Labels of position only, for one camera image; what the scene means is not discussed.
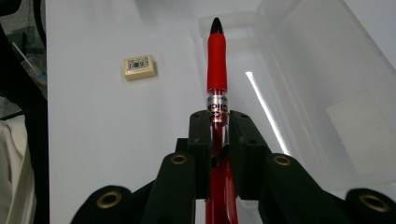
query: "white table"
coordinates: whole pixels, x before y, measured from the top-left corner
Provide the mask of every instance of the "white table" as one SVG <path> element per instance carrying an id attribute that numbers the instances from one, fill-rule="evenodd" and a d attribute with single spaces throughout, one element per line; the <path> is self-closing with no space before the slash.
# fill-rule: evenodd
<path id="1" fill-rule="evenodd" d="M 177 139 L 188 136 L 190 114 L 205 109 L 198 19 L 256 10 L 260 2 L 47 1 L 51 223 L 70 222 L 101 187 L 136 190 L 155 178 Z M 394 27 L 375 26 L 389 14 L 380 15 L 379 3 L 365 8 L 368 2 L 347 0 L 369 32 L 382 32 L 375 41 L 394 40 Z M 394 43 L 393 49 L 380 47 L 395 65 Z M 123 59 L 146 54 L 153 55 L 158 76 L 126 81 Z M 257 104 L 257 99 L 245 103 Z M 235 110 L 243 107 L 232 104 Z M 243 112 L 263 116 L 262 110 Z M 268 126 L 264 119 L 254 120 L 261 131 Z M 198 206 L 196 223 L 203 223 L 203 211 Z M 239 211 L 241 223 L 258 220 L 251 211 Z"/>

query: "eraser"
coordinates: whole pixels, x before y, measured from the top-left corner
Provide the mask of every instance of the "eraser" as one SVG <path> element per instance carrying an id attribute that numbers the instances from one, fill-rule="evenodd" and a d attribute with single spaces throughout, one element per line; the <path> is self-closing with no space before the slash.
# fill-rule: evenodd
<path id="1" fill-rule="evenodd" d="M 145 77 L 155 77 L 154 62 L 151 55 L 124 60 L 124 75 L 128 81 Z"/>

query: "clear plastic bin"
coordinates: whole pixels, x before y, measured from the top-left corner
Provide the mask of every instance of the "clear plastic bin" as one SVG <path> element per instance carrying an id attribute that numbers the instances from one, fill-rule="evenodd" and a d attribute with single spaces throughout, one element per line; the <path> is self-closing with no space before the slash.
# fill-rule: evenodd
<path id="1" fill-rule="evenodd" d="M 230 108 L 267 106 L 266 118 L 249 115 L 273 151 L 326 190 L 396 179 L 396 72 L 343 1 L 264 0 L 257 11 L 201 18 L 205 52 L 215 17 L 227 38 Z M 259 94 L 263 102 L 244 105 Z"/>

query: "screw hole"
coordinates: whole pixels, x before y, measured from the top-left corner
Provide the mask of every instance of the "screw hole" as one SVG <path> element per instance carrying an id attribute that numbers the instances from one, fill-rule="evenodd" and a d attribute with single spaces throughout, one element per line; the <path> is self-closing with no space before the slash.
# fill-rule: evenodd
<path id="1" fill-rule="evenodd" d="M 102 194 L 96 201 L 96 205 L 100 208 L 110 208 L 115 206 L 121 201 L 122 195 L 119 191 L 112 190 Z"/>
<path id="2" fill-rule="evenodd" d="M 173 164 L 175 164 L 175 165 L 183 164 L 183 163 L 185 163 L 186 161 L 187 161 L 187 157 L 186 157 L 186 156 L 183 156 L 183 155 L 180 155 L 180 154 L 174 155 L 174 156 L 171 158 L 171 162 L 172 162 Z"/>
<path id="3" fill-rule="evenodd" d="M 386 202 L 372 194 L 362 194 L 359 196 L 359 199 L 364 205 L 377 212 L 385 213 L 390 210 L 390 207 Z"/>
<path id="4" fill-rule="evenodd" d="M 274 162 L 276 162 L 279 165 L 284 165 L 284 166 L 291 165 L 291 160 L 285 156 L 275 156 Z"/>

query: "pen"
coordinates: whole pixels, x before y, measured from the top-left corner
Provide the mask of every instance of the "pen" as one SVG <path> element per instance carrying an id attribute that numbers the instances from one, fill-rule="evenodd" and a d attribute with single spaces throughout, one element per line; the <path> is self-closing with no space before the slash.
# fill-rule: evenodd
<path id="1" fill-rule="evenodd" d="M 206 224 L 237 224 L 233 174 L 227 154 L 228 101 L 226 40 L 215 18 L 207 41 L 207 111 L 213 142 L 210 199 L 205 205 Z"/>

